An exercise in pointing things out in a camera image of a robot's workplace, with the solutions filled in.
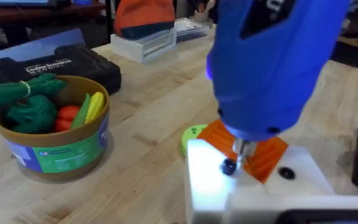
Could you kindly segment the left gripper white and orange left finger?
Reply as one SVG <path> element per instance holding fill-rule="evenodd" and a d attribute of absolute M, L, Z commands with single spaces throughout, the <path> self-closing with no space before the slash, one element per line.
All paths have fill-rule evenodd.
<path fill-rule="evenodd" d="M 234 137 L 221 120 L 213 121 L 189 140 L 186 149 L 185 201 L 187 223 L 220 223 L 231 197 L 263 194 L 264 186 L 246 171 L 222 172 L 226 158 L 235 159 Z"/>

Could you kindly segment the left gripper white and orange right finger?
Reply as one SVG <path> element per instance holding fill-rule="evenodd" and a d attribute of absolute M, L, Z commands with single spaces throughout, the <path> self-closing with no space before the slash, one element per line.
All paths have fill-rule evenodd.
<path fill-rule="evenodd" d="M 274 137 L 244 147 L 249 185 L 268 194 L 334 195 L 335 191 L 305 147 Z"/>

